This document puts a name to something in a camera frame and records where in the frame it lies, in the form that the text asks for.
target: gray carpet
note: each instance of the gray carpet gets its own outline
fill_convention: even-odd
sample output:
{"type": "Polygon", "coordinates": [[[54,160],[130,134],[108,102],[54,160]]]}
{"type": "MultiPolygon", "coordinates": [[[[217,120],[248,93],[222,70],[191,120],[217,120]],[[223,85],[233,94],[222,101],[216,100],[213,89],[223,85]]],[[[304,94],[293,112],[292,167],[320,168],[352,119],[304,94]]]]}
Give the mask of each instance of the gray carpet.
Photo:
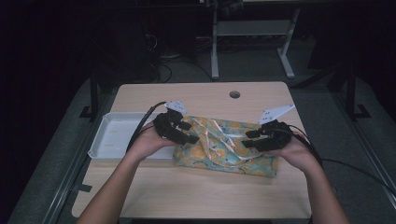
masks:
{"type": "MultiPolygon", "coordinates": [[[[315,44],[313,40],[293,41],[290,45],[288,55],[296,74],[296,78],[293,80],[285,77],[281,63],[277,58],[276,47],[279,43],[265,41],[260,47],[252,47],[236,53],[220,54],[220,80],[218,81],[284,81],[291,85],[311,77],[317,72],[306,69],[310,52],[315,44]]],[[[204,70],[210,71],[208,52],[199,53],[194,61],[195,64],[183,63],[185,61],[191,62],[191,59],[177,58],[166,63],[172,69],[169,82],[210,81],[204,72],[204,70]]],[[[170,71],[163,66],[160,67],[160,71],[163,79],[166,79],[170,74],[170,71]]],[[[337,97],[334,97],[325,88],[327,80],[328,77],[325,77],[307,89],[290,91],[304,127],[322,158],[343,161],[372,173],[368,156],[351,128],[350,120],[346,117],[343,108],[340,108],[337,97]]],[[[396,164],[393,162],[396,149],[395,123],[378,104],[367,84],[360,80],[357,93],[357,103],[365,105],[372,117],[359,119],[353,125],[360,126],[370,144],[375,148],[379,159],[396,180],[396,164]]],[[[342,91],[340,94],[341,98],[344,98],[344,92],[342,91]]],[[[115,92],[108,95],[102,94],[102,114],[109,110],[115,95],[115,92]]],[[[81,119],[78,116],[83,106],[90,103],[89,97],[87,81],[76,94],[64,115],[64,120],[54,134],[35,174],[21,196],[10,223],[42,223],[53,197],[63,181],[63,175],[77,153],[76,150],[83,150],[84,153],[88,151],[89,144],[81,144],[81,142],[86,142],[86,137],[92,136],[97,126],[95,126],[95,122],[81,119]]],[[[101,115],[97,117],[96,125],[100,119],[101,115]]],[[[77,176],[76,186],[82,181],[88,161],[85,161],[85,167],[82,167],[77,176]]],[[[328,161],[324,162],[324,169],[352,223],[394,223],[396,220],[395,208],[382,187],[372,179],[350,168],[328,161]]],[[[76,221],[71,216],[71,208],[76,195],[77,192],[71,188],[62,203],[61,213],[52,219],[54,222],[73,223],[76,221]]],[[[130,221],[128,218],[120,220],[121,223],[130,221]]],[[[158,222],[172,223],[170,220],[158,222]]],[[[209,221],[194,221],[194,223],[197,222],[208,223],[209,221]]],[[[235,222],[247,223],[244,220],[235,222]]],[[[273,223],[307,223],[307,220],[273,220],[273,223]]]]}

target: table surface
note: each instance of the table surface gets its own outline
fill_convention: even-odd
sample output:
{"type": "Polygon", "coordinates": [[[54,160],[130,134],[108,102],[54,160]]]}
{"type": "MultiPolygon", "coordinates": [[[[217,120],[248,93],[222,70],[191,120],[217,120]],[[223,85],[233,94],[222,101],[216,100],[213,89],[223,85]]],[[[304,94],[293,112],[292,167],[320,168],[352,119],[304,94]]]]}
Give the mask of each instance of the table surface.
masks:
{"type": "MultiPolygon", "coordinates": [[[[258,122],[262,111],[293,104],[283,82],[138,84],[120,87],[111,112],[147,112],[161,101],[183,101],[188,115],[258,122]],[[240,97],[230,97],[231,91],[240,97]]],[[[158,112],[165,112],[163,106],[158,112]]],[[[279,118],[304,129],[296,109],[279,118]]],[[[91,161],[72,209],[78,217],[117,166],[91,161]]],[[[145,160],[137,169],[122,217],[142,218],[309,218],[304,174],[279,160],[275,178],[175,166],[171,160],[145,160]]]]}

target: floral fabric bag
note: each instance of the floral fabric bag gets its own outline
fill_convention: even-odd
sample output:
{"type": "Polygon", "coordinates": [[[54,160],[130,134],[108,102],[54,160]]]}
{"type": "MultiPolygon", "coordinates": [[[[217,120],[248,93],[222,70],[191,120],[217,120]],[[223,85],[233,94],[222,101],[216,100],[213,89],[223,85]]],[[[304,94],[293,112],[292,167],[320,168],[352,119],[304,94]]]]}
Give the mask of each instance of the floral fabric bag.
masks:
{"type": "Polygon", "coordinates": [[[277,156],[265,155],[256,148],[245,147],[245,133],[261,125],[223,119],[185,117],[191,128],[183,131],[199,137],[196,144],[179,145],[173,159],[176,165],[246,175],[276,176],[277,156]]]}

